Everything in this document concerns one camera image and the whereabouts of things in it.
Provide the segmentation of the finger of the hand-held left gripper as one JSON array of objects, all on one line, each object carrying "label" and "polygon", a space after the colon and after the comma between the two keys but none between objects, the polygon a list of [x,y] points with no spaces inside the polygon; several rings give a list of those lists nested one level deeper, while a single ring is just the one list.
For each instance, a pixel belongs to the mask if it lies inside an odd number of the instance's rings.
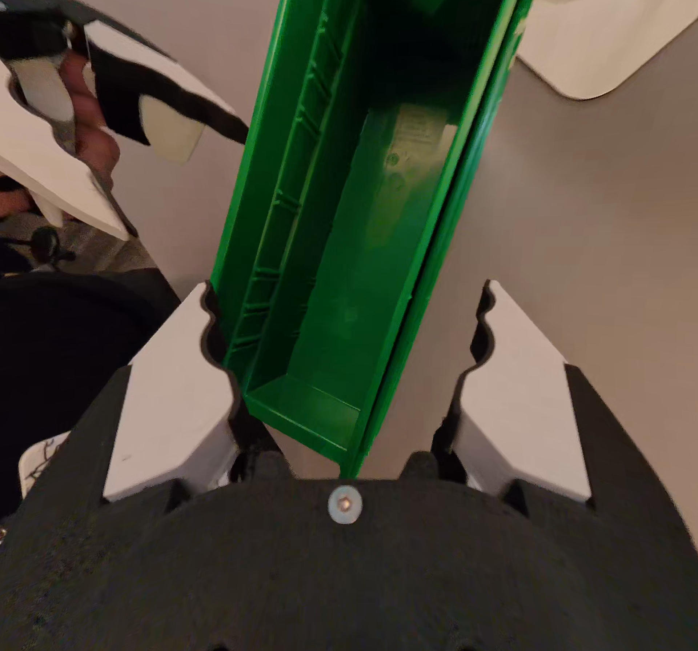
[{"label": "finger of the hand-held left gripper", "polygon": [[248,125],[176,60],[102,20],[84,25],[82,37],[84,82],[111,132],[175,164],[189,160],[206,128],[246,143]]},{"label": "finger of the hand-held left gripper", "polygon": [[74,217],[120,240],[137,236],[110,193],[109,180],[76,154],[73,102],[61,58],[1,61],[1,172],[62,227]]}]

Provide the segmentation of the black chair castor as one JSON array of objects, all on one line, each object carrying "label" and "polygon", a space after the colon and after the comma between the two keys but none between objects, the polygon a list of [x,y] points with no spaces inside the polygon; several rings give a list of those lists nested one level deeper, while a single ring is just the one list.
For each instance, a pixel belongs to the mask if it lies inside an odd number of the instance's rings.
[{"label": "black chair castor", "polygon": [[59,272],[64,263],[73,263],[76,254],[63,248],[57,229],[51,226],[37,228],[29,239],[29,253],[40,272]]}]

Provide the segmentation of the person's left hand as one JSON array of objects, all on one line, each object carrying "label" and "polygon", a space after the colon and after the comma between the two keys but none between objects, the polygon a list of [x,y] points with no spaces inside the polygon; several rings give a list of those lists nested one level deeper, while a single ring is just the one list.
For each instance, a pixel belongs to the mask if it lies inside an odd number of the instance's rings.
[{"label": "person's left hand", "polygon": [[59,67],[59,75],[68,91],[75,116],[75,152],[109,187],[120,149],[113,136],[105,131],[106,122],[99,102],[87,86],[83,69],[87,59],[68,51]]}]

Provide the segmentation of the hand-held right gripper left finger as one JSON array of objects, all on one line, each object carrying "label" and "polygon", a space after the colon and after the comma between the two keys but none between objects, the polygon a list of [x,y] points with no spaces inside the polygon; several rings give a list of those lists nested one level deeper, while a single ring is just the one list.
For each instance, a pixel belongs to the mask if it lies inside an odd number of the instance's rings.
[{"label": "hand-held right gripper left finger", "polygon": [[240,454],[231,421],[241,396],[218,359],[215,308],[212,285],[198,284],[129,363],[108,501],[171,479],[194,495],[229,482]]}]

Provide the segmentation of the white mounting plate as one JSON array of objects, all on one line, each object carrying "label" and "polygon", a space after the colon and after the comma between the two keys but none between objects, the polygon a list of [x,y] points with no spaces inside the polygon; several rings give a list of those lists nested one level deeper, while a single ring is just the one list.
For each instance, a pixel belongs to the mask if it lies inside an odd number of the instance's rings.
[{"label": "white mounting plate", "polygon": [[563,97],[615,90],[697,21],[697,0],[534,0],[517,56]]}]

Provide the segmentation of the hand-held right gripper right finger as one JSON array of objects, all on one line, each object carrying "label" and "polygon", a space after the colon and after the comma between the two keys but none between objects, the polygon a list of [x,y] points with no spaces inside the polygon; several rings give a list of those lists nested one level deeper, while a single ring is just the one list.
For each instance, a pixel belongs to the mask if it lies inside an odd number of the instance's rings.
[{"label": "hand-held right gripper right finger", "polygon": [[466,484],[501,496],[515,480],[577,502],[591,497],[564,356],[496,280],[487,280],[454,396],[453,451]]}]

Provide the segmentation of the green plastic bin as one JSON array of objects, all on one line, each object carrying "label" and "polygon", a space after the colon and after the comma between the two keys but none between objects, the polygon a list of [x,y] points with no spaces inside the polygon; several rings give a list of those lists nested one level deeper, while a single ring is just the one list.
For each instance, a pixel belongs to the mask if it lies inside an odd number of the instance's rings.
[{"label": "green plastic bin", "polygon": [[484,144],[492,128],[493,119],[499,109],[532,3],[533,0],[517,0],[513,10],[512,18],[503,36],[492,72],[484,89],[484,96],[481,98],[464,151],[458,160],[455,175],[452,178],[429,247],[426,250],[414,292],[406,307],[406,314],[397,334],[394,349],[381,381],[376,403],[368,419],[364,436],[357,448],[357,454],[349,459],[348,465],[341,466],[340,477],[342,479],[353,479],[360,472],[397,390],[467,200],[470,186],[482,157]]},{"label": "green plastic bin", "polygon": [[280,0],[212,283],[250,413],[357,454],[517,0]]}]

